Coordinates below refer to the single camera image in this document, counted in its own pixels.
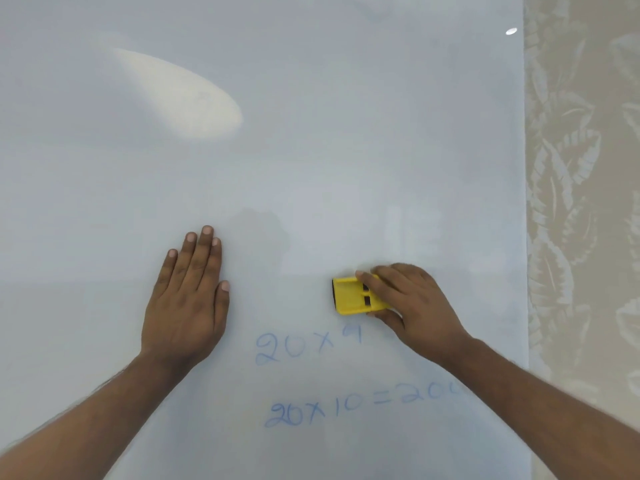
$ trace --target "beige wall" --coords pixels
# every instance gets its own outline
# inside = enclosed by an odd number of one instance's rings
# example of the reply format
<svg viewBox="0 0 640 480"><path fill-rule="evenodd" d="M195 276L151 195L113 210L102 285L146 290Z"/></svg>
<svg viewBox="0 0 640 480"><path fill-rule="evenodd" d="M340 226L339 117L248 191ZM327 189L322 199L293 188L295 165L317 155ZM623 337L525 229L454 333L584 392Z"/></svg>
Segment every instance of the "beige wall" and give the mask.
<svg viewBox="0 0 640 480"><path fill-rule="evenodd" d="M525 63L531 368L640 427L640 0L525 0Z"/></svg>

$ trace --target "forearm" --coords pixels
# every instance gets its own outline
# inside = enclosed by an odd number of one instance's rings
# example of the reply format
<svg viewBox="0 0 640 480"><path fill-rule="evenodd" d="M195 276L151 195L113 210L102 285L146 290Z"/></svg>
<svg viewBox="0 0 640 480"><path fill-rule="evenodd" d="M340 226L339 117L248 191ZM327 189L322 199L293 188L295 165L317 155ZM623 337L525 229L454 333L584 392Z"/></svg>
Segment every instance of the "forearm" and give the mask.
<svg viewBox="0 0 640 480"><path fill-rule="evenodd" d="M0 457L0 480L99 480L182 375L144 356Z"/></svg>
<svg viewBox="0 0 640 480"><path fill-rule="evenodd" d="M640 433L522 370L479 340L442 364L559 480L640 478Z"/></svg>

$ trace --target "math equation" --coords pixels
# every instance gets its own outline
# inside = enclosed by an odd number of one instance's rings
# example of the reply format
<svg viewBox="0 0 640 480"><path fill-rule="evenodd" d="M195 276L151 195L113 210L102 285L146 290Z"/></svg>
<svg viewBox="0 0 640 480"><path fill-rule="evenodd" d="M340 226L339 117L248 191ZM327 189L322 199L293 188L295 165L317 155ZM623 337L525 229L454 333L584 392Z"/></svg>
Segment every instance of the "math equation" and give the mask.
<svg viewBox="0 0 640 480"><path fill-rule="evenodd" d="M304 337L300 335L278 336L275 333L263 333L255 341L259 350L255 355L256 365L281 362L296 359L303 354L322 355L332 348L338 340L349 340L353 344L362 343L362 327L360 325L345 325L342 333L336 337L328 331L315 331Z"/></svg>
<svg viewBox="0 0 640 480"><path fill-rule="evenodd" d="M276 403L271 407L271 414L264 423L265 428L278 425L300 426L311 425L329 417L340 417L364 407L384 407L383 404L411 404L428 402L446 398L452 399L461 394L470 395L470 391L456 381L448 383L431 382L419 388L409 383L398 383L395 387L372 391L369 394L352 393L336 397L329 401L312 401L309 403Z"/></svg>

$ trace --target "white whiteboard surface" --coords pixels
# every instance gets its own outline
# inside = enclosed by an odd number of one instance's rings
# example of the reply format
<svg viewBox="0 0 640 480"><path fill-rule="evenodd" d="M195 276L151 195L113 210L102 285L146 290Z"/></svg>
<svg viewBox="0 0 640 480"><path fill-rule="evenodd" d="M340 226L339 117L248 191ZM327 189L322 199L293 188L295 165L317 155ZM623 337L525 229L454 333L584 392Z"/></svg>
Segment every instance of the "white whiteboard surface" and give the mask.
<svg viewBox="0 0 640 480"><path fill-rule="evenodd" d="M0 447L137 354L166 251L211 224L227 332L110 478L530 478L330 288L417 264L526 366L521 24L522 0L5 0Z"/></svg>

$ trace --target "hand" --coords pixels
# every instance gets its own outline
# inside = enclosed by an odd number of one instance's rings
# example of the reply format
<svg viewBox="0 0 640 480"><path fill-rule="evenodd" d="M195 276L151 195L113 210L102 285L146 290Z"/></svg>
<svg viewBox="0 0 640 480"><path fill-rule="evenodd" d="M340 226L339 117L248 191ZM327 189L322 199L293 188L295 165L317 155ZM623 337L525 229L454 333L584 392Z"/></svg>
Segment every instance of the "hand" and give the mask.
<svg viewBox="0 0 640 480"><path fill-rule="evenodd" d="M436 281L425 270L411 264L376 266L372 274L356 277L391 310L370 312L386 323L407 346L432 362L442 365L471 336L462 327Z"/></svg>
<svg viewBox="0 0 640 480"><path fill-rule="evenodd" d="M169 250L142 327L141 355L188 373L208 357L225 331L229 284L220 282L222 245L213 228L187 234L180 254Z"/></svg>

